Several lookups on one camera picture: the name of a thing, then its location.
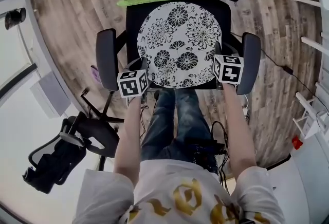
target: chair seat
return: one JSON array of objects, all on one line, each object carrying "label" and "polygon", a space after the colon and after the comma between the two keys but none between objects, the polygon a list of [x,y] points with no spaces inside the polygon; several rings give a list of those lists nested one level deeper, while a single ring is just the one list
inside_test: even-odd
[{"label": "chair seat", "polygon": [[[154,2],[149,4],[142,4],[137,6],[131,6],[127,8],[126,16],[126,31],[127,31],[127,59],[131,62],[139,57],[138,53],[138,35],[141,35],[140,29],[144,20],[150,15],[150,13],[161,5],[171,2],[184,2],[195,4],[196,7],[204,8],[209,11],[220,25],[222,32],[222,41],[229,40],[230,28],[231,28],[231,11],[229,6],[219,0],[182,0],[182,1],[166,1],[166,2]],[[151,87],[159,87],[159,84],[151,84]],[[214,89],[216,88],[216,81],[212,81],[200,84],[199,86],[193,86],[191,88],[196,89]]]}]

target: white t-shirt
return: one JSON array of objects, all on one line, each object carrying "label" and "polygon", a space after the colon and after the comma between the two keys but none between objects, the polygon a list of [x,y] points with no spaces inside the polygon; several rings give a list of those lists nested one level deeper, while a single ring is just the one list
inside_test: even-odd
[{"label": "white t-shirt", "polygon": [[201,166],[178,160],[141,162],[135,187],[125,176],[87,170],[74,224],[285,223],[266,169],[244,170],[230,196]]}]

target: white cabinet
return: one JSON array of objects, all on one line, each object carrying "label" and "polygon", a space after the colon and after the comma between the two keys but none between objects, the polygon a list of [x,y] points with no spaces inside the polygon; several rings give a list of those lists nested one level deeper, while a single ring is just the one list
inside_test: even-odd
[{"label": "white cabinet", "polygon": [[309,224],[306,193],[293,158],[268,171],[287,224]]},{"label": "white cabinet", "polygon": [[311,223],[321,224],[329,215],[329,163],[321,136],[316,134],[292,151],[306,193]]}]

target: white wall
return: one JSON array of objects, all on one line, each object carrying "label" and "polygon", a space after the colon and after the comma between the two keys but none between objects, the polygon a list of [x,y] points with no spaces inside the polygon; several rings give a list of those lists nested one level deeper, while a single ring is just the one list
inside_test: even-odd
[{"label": "white wall", "polygon": [[31,166],[28,155],[58,134],[64,118],[48,119],[44,114],[30,91],[38,80],[32,75],[0,108],[0,201],[34,224],[70,223],[84,171],[96,168],[98,156],[88,152],[65,184],[55,185],[48,195],[23,181]]},{"label": "white wall", "polygon": [[306,193],[294,159],[291,158],[268,173],[286,223],[309,224]]},{"label": "white wall", "polygon": [[312,224],[321,224],[329,215],[329,162],[325,145],[318,137],[304,140],[299,150],[291,155],[296,163],[305,189]]}]

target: purple object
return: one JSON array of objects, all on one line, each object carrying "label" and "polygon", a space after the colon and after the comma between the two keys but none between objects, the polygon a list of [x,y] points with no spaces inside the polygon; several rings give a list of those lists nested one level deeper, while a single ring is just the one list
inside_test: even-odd
[{"label": "purple object", "polygon": [[101,79],[99,77],[99,73],[98,73],[98,69],[97,67],[95,67],[94,65],[91,66],[91,69],[92,69],[92,76],[94,78],[94,80],[99,83],[99,84],[102,84],[101,83]]}]

